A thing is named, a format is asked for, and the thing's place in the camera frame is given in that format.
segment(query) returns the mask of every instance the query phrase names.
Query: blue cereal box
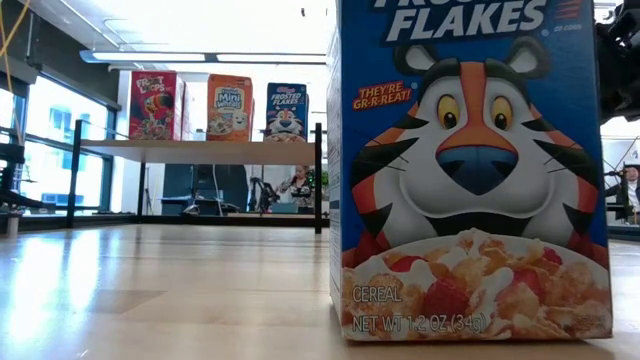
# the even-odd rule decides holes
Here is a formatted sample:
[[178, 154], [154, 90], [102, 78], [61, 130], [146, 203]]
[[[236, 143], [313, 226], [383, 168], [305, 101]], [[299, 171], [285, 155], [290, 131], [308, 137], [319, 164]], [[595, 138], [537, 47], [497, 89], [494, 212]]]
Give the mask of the blue cereal box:
[[610, 337], [593, 4], [339, 1], [338, 14], [327, 114], [343, 336]]
[[267, 86], [267, 129], [265, 142], [306, 142], [309, 95], [302, 84]]

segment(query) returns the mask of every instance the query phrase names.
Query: red cereal box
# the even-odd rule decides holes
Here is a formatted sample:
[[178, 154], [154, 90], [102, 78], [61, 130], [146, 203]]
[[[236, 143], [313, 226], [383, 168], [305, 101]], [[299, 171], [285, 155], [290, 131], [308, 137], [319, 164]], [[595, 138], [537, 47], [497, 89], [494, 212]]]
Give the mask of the red cereal box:
[[176, 72], [134, 71], [129, 138], [180, 140], [184, 82]]

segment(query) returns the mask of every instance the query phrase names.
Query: ceiling light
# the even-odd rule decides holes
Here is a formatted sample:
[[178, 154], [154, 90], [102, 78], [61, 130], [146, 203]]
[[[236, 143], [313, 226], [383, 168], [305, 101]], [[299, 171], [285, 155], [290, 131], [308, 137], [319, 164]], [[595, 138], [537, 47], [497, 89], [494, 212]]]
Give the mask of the ceiling light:
[[144, 51], [81, 51], [80, 57], [87, 63], [108, 62], [207, 62], [202, 53], [144, 52]]
[[325, 64], [323, 54], [218, 54], [219, 62], [262, 64]]

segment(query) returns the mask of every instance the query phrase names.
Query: tiger cartoon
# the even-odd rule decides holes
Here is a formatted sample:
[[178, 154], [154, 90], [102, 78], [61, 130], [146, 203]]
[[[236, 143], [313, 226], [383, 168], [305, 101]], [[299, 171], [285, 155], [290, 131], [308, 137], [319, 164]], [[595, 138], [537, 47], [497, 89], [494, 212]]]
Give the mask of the tiger cartoon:
[[278, 110], [278, 113], [275, 119], [271, 120], [268, 127], [271, 134], [288, 133], [302, 135], [302, 121], [300, 121], [294, 113], [294, 111], [296, 111], [295, 106], [291, 109], [281, 109], [279, 106], [276, 106], [276, 110]]
[[421, 76], [418, 100], [351, 165], [365, 231], [343, 254], [356, 266], [387, 249], [477, 228], [539, 238], [595, 258], [587, 230], [600, 169], [536, 110], [527, 80], [550, 71], [533, 37], [504, 61], [440, 59], [424, 45], [394, 48], [396, 69]]

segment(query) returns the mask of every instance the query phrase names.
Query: black stand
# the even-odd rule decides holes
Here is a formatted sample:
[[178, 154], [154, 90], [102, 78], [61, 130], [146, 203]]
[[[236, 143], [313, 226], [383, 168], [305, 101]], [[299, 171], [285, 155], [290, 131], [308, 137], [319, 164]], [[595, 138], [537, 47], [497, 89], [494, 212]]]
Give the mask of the black stand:
[[316, 123], [316, 171], [315, 171], [315, 228], [316, 234], [322, 234], [322, 124]]
[[144, 177], [147, 172], [147, 163], [140, 163], [140, 182], [138, 183], [138, 213], [136, 214], [136, 222], [142, 224], [142, 203], [144, 202]]
[[67, 202], [67, 228], [73, 228], [73, 218], [76, 212], [76, 183], [78, 182], [78, 168], [80, 167], [80, 144], [82, 142], [82, 123], [84, 120], [76, 120], [76, 129], [73, 133], [73, 152], [71, 153], [71, 184], [69, 188], [69, 201]]

